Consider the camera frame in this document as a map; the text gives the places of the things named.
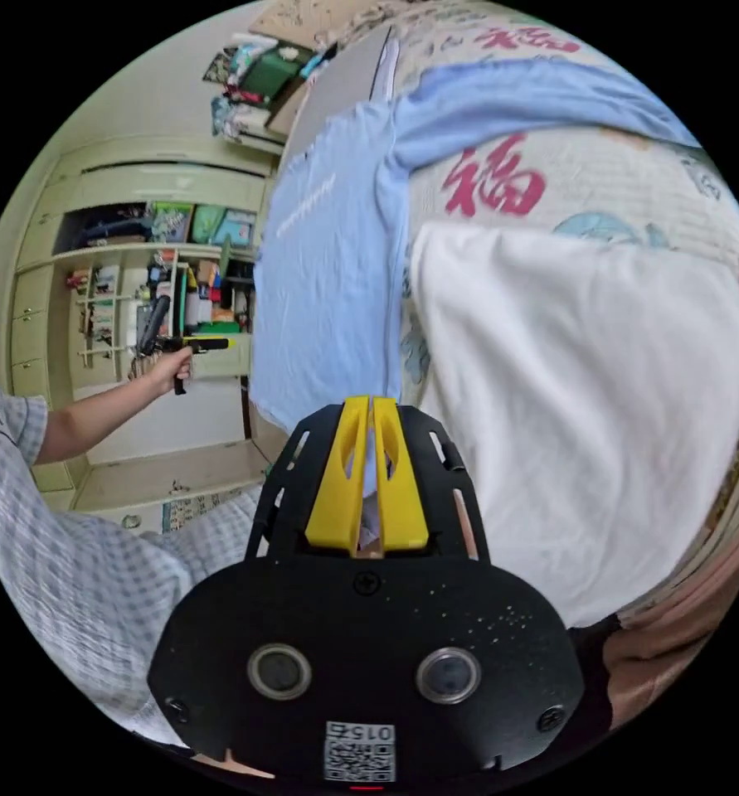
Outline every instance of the camera lens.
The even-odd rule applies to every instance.
[[[267,644],[257,649],[247,664],[250,684],[269,699],[296,699],[311,683],[311,667],[305,656],[287,644]]]
[[[416,672],[419,693],[436,705],[457,705],[479,685],[479,663],[457,647],[438,649],[428,655]]]

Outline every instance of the light blue towel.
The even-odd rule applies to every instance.
[[[329,119],[270,203],[255,267],[259,412],[291,431],[348,396],[399,400],[409,175],[505,134],[569,124],[699,146],[636,79],[570,61],[436,67],[390,104]]]

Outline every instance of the qr code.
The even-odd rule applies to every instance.
[[[394,782],[393,727],[329,723],[324,768],[332,782]]]

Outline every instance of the person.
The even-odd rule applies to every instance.
[[[135,536],[114,522],[54,513],[30,467],[84,454],[190,374],[192,349],[59,410],[0,391],[0,579],[55,665],[110,719],[184,749],[148,689],[148,667],[173,608],[192,587],[244,558],[260,484],[179,531]],[[196,757],[242,773],[228,760]]]

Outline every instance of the white blanket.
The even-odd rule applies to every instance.
[[[466,462],[492,562],[568,627],[671,574],[739,433],[739,284],[712,260],[432,221],[411,291],[421,409]]]

